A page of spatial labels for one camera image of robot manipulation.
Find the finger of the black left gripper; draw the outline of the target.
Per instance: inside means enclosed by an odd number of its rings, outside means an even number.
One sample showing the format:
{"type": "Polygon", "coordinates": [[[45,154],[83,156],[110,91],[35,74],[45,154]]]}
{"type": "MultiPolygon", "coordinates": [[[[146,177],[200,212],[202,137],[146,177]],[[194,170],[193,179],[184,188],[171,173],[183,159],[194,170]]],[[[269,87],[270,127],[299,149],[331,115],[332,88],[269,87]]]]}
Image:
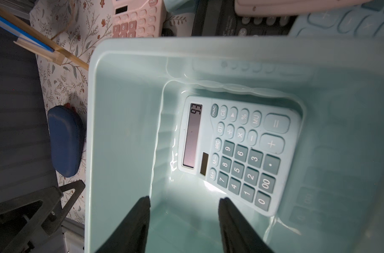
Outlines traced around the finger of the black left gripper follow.
{"type": "Polygon", "coordinates": [[[0,203],[0,253],[33,249],[31,238],[56,232],[85,189],[82,180],[51,186],[0,203]]]}

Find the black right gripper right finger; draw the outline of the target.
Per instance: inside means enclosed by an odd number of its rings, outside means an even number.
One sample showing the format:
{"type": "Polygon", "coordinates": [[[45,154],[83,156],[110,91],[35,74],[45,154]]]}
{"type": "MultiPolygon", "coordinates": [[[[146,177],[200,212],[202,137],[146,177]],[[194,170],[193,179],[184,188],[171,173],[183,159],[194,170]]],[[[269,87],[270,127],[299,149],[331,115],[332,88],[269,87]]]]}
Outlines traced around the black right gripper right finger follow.
{"type": "Polygon", "coordinates": [[[225,253],[272,252],[229,198],[220,199],[218,217],[225,253]]]}

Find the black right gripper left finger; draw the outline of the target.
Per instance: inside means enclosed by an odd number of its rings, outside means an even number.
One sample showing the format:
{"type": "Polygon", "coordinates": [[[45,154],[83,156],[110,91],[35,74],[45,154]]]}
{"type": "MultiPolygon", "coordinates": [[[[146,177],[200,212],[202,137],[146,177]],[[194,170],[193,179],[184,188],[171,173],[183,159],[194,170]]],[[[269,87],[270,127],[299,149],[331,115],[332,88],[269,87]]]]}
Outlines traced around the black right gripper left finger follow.
{"type": "Polygon", "coordinates": [[[150,198],[140,198],[97,252],[144,253],[148,239],[150,208],[150,198]]]}

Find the mint green storage box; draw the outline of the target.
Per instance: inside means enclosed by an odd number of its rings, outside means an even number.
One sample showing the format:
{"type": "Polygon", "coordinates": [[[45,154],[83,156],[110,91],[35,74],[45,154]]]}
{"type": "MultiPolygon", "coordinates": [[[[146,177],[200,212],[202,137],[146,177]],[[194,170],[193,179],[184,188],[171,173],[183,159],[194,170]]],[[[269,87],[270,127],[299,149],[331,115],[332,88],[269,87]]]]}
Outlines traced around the mint green storage box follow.
{"type": "Polygon", "coordinates": [[[150,198],[146,253],[222,253],[229,198],[275,253],[384,253],[384,40],[108,39],[90,63],[85,250],[150,198]],[[277,213],[178,167],[189,96],[279,106],[302,119],[277,213]]]}

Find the black calculator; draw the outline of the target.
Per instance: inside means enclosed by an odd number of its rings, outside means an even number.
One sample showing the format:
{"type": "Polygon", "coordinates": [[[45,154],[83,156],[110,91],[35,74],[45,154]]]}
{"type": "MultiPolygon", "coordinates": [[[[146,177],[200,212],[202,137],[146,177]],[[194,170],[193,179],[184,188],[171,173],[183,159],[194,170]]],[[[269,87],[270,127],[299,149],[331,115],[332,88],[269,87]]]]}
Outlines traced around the black calculator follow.
{"type": "Polygon", "coordinates": [[[296,16],[241,17],[234,1],[199,1],[192,36],[287,36],[296,16]]]}

